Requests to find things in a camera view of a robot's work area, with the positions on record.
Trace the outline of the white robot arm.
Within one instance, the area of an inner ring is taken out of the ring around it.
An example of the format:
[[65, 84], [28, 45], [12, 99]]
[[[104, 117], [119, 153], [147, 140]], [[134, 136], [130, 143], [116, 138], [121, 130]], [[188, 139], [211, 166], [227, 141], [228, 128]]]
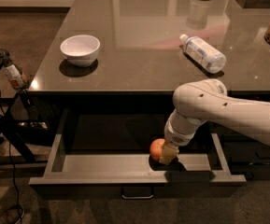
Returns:
[[169, 164], [208, 121], [270, 146], [270, 103], [232, 98], [217, 79], [179, 86], [173, 94], [173, 105], [174, 111], [164, 127], [161, 164]]

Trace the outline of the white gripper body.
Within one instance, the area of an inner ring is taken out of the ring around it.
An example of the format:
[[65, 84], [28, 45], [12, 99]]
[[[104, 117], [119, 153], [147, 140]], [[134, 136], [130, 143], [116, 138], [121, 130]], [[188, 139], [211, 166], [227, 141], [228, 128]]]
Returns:
[[194, 138], [199, 127], [206, 123], [193, 114], [182, 114], [176, 109], [171, 113], [164, 126], [165, 140], [176, 147], [187, 146]]

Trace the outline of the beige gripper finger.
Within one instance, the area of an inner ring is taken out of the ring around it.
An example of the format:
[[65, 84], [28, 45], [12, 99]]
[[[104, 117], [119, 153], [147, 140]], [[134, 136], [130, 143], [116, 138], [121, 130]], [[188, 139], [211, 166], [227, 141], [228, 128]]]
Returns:
[[177, 146], [165, 142], [162, 146], [162, 154], [159, 163], [168, 165], [179, 153]]

